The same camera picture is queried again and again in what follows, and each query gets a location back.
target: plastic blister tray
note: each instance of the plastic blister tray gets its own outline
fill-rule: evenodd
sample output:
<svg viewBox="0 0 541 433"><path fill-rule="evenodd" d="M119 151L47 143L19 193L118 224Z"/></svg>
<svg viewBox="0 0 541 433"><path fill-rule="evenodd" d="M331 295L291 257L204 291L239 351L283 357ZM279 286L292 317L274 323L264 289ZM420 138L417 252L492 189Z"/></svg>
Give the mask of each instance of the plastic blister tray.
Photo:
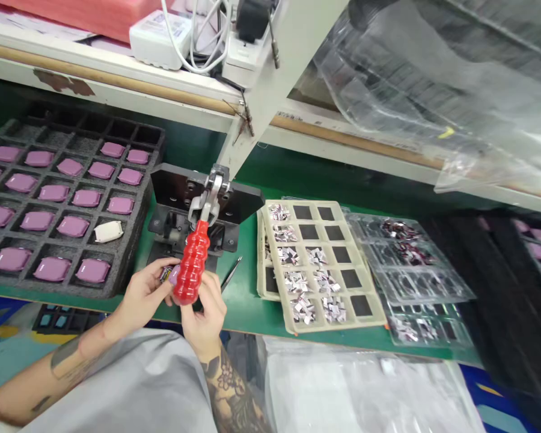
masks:
<svg viewBox="0 0 541 433"><path fill-rule="evenodd" d="M80 335L100 322L100 315L89 310L42 304L32 330L45 335Z"/></svg>
<svg viewBox="0 0 541 433"><path fill-rule="evenodd" d="M284 221L272 220L269 207L280 204L289 215ZM274 267L285 326L292 334L317 331L334 331L350 328L379 326L387 322L385 313L374 289L370 271L357 249L344 219L341 207L336 201L311 200L267 200L262 208L266 234L270 246L270 256ZM274 228L292 226L296 241L279 242L274 237ZM290 247L297 251L299 264L281 264L279 247ZM327 264L313 265L308 259L306 249L321 248ZM340 296L346 308L344 322L328 322L323 312L322 298L327 293L319 290L313 272L324 269L334 278L341 289L330 296ZM302 272L308 281L309 292L305 297L315 308L315 320L310 324L295 322L291 301L298 294L290 293L284 280L286 272Z"/></svg>
<svg viewBox="0 0 541 433"><path fill-rule="evenodd" d="M272 259L268 257L266 246L268 243L262 212L257 211L257 292L258 295L267 301L281 301L278 293L275 269L272 266Z"/></svg>
<svg viewBox="0 0 541 433"><path fill-rule="evenodd" d="M19 272L0 271L0 285L88 298L110 298L124 288L150 204L150 172L162 159L164 139L163 129L52 105L36 104L23 118L8 121L0 130L0 146L12 146L21 151L14 161L0 162L0 206L15 211L8 224L0 228L0 250L6 247L27 248L32 251L32 256ZM126 151L120 158L105 156L100 149L107 141L125 146ZM126 155L130 149L149 152L148 164L127 162ZM47 167L37 168L25 164L28 152L41 150L54 153ZM57 169L57 165L66 158L74 159L82 165L77 176L67 176ZM95 161L115 168L110 179L98 179L88 173ZM141 183L132 186L120 182L118 176L123 168L141 172ZM14 173L30 174L38 182L27 194L10 190L5 187L5 183ZM67 186L69 194L60 202L39 200L40 189L45 185ZM99 192L99 204L95 207L73 205L76 191L82 189ZM135 201L130 215L108 212L108 204L114 197ZM28 231L20 226L28 212L51 212L55 217L45 231ZM87 220L90 224L86 233L79 238L60 233L57 227L66 216ZM94 228L108 221L121 221L124 235L106 244L99 244L95 242ZM62 282L49 283L34 277L36 268L45 257L62 257L71 261ZM104 282L87 283L76 278L84 259L100 259L110 264Z"/></svg>
<svg viewBox="0 0 541 433"><path fill-rule="evenodd" d="M396 346L457 348L472 346L472 340L456 304L392 306L387 301L391 339Z"/></svg>
<svg viewBox="0 0 541 433"><path fill-rule="evenodd" d="M346 218L391 305L445 304L474 298L471 289L416 221L361 213L348 213ZM416 239L392 238L381 229L385 221L405 223L418 235ZM401 243L428 254L430 260L410 263L400 252Z"/></svg>

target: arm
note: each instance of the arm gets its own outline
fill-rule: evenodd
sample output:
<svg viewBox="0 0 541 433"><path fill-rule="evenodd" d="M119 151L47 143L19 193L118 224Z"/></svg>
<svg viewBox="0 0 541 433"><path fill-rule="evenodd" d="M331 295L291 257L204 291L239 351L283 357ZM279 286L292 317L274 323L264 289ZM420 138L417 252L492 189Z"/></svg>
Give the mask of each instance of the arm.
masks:
<svg viewBox="0 0 541 433"><path fill-rule="evenodd" d="M216 274L205 271L198 296L204 313L181 306L182 327L200 361L218 430L223 433L271 432L244 380L235 371L219 334L227 313Z"/></svg>
<svg viewBox="0 0 541 433"><path fill-rule="evenodd" d="M143 327L172 285L160 285L162 268L178 259L157 260L132 276L116 311L83 335L60 346L0 387L0 421L25 426L86 378L118 340Z"/></svg>

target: rust spot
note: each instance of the rust spot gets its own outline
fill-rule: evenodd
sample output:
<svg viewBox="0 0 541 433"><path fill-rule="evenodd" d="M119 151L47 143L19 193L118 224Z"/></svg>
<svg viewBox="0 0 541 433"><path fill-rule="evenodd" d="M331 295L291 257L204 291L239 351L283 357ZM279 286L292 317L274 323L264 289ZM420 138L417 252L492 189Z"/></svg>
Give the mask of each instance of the rust spot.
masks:
<svg viewBox="0 0 541 433"><path fill-rule="evenodd" d="M63 89L67 88L81 96L95 96L90 86L83 80L68 78L64 75L36 68L34 69L34 75L36 75L41 82L49 85L57 92L62 92Z"/></svg>

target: hand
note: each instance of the hand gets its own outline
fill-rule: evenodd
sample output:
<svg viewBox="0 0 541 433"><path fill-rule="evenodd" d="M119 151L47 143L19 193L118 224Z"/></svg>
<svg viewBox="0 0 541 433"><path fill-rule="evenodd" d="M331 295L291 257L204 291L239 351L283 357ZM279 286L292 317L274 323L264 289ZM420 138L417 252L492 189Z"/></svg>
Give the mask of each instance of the hand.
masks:
<svg viewBox="0 0 541 433"><path fill-rule="evenodd" d="M152 319L162 300L173 291L168 280L160 283L162 268L178 263L180 259L174 257L158 259L132 276L122 302L105 320L104 334L109 340L120 340Z"/></svg>
<svg viewBox="0 0 541 433"><path fill-rule="evenodd" d="M198 359L208 362L221 353L220 333L224 316L227 314L218 275L209 271L203 273L198 297L203 304L204 313L194 312L192 305L181 306L182 328Z"/></svg>

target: power cord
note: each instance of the power cord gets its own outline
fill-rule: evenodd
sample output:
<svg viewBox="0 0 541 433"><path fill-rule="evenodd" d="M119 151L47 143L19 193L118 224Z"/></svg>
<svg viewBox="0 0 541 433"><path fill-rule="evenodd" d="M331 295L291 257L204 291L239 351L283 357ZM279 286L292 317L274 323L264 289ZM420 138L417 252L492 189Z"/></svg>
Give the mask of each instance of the power cord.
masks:
<svg viewBox="0 0 541 433"><path fill-rule="evenodd" d="M192 13L192 19L191 19L191 52L190 52L191 62L190 63L186 61L186 59L180 52L179 47L176 45L174 41L173 30L170 27L170 21L168 20L168 8L167 8L166 0L160 0L160 2L162 3L162 12L165 17L165 22L166 22L167 30L168 30L168 36L170 37L170 41L173 44L176 55L179 57L180 61L182 62L182 64L184 65L187 71L192 72L192 73L197 73L197 74L205 74L205 73L210 72L212 69L214 69L219 63L221 63L226 58L226 56L228 55L228 37L230 35L230 26L231 26L230 15L228 12L230 11L228 0L216 0L214 2L214 4L212 5L212 8L209 10L204 22L202 23L201 28L198 31L197 40L200 34L204 31L205 26L209 24L209 21L213 13L219 11L221 4L224 5L227 12L226 15L221 14L225 18L224 27L223 28L219 27L218 32L215 34L215 36L209 41L208 44L205 45L205 47L203 47L203 49L208 47L218 38L218 42L216 43L214 50L212 51L212 53L210 54L206 62L204 62L204 65L202 67L197 66L197 62L195 62L195 58L194 58L195 50L196 50L197 56L198 56L197 60L199 63L201 63L202 56L198 55L200 50L196 49L197 47L195 46L195 28L196 28L195 26L196 26L196 15L197 15L195 11L197 10L198 0L194 0L194 7L193 7L193 13ZM220 56L215 58L215 55L219 51L219 48L221 47L221 44L223 42L224 42L224 50L222 51L222 54L220 54Z"/></svg>

